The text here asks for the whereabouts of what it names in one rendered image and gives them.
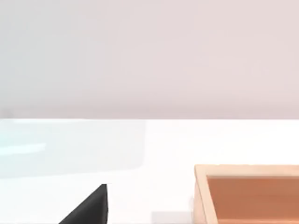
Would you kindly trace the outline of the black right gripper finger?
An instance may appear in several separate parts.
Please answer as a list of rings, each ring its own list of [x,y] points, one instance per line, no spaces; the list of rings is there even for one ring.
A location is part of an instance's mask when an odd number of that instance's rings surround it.
[[[108,190],[101,184],[58,224],[107,224]]]

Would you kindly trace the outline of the shallow salmon-coloured box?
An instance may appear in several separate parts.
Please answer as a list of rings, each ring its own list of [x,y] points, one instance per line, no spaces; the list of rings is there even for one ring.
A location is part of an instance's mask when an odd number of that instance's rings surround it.
[[[194,167],[194,224],[299,224],[299,165]]]

